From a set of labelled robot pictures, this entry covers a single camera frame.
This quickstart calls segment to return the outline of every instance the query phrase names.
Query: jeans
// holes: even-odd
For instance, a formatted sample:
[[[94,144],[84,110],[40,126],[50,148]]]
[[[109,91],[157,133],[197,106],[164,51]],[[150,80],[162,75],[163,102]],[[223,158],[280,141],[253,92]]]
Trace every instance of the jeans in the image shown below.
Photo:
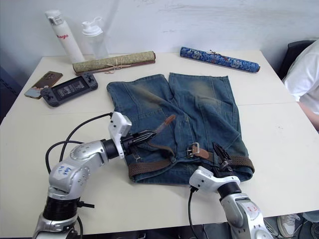
[[[112,82],[107,86],[115,111],[132,121],[131,132],[155,130],[170,115],[175,120],[152,139],[152,144],[170,147],[167,154],[144,143],[138,146],[139,162],[157,162],[169,158],[166,168],[135,175],[139,183],[188,184],[192,173],[202,163],[218,166],[199,157],[187,157],[186,150],[194,142],[200,148],[213,152],[213,142],[221,145],[230,155],[248,156],[241,138],[238,109],[228,77],[189,76],[170,73],[153,75],[133,82]],[[126,156],[127,165],[136,163]],[[241,181],[252,177],[249,167],[235,167]]]

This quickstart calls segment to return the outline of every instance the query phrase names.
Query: blue floral scroll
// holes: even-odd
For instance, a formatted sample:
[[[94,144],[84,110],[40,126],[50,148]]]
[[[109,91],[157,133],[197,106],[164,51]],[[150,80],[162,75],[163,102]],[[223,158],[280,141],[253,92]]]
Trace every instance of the blue floral scroll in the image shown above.
[[[180,56],[249,72],[258,72],[260,69],[260,66],[255,62],[222,56],[215,52],[199,51],[187,47],[182,47],[180,49]]]

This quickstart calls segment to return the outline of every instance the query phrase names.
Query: bottle cap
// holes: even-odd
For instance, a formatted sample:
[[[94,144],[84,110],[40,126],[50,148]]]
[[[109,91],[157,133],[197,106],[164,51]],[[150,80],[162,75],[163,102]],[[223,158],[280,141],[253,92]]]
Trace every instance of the bottle cap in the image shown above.
[[[84,21],[82,22],[83,30],[82,33],[86,36],[97,36],[103,33],[102,29],[97,25],[102,19],[96,17],[92,22]]]
[[[60,25],[64,23],[64,18],[59,10],[49,10],[45,12],[51,25]]]

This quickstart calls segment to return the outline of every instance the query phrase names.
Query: sneaker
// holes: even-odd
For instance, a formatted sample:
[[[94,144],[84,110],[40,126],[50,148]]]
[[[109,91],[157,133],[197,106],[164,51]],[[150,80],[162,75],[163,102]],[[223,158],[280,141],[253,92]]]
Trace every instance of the sneaker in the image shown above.
[[[319,239],[319,223],[313,223],[311,226],[311,235],[314,239]]]
[[[300,217],[298,217],[297,214],[288,214],[277,217],[278,229],[283,237],[289,238],[294,235],[296,219],[300,220]]]

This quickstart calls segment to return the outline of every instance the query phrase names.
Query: black chair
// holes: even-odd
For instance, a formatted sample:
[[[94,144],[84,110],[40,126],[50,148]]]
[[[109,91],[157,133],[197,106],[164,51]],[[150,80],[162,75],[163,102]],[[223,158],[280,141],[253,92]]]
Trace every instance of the black chair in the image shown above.
[[[299,54],[302,53],[303,50],[305,50],[308,46],[310,46],[313,43],[314,41],[309,40],[309,41],[295,41],[288,44],[288,50],[281,64],[280,70],[277,74],[281,80],[287,75],[287,72],[290,66],[295,61],[295,59],[299,56]]]

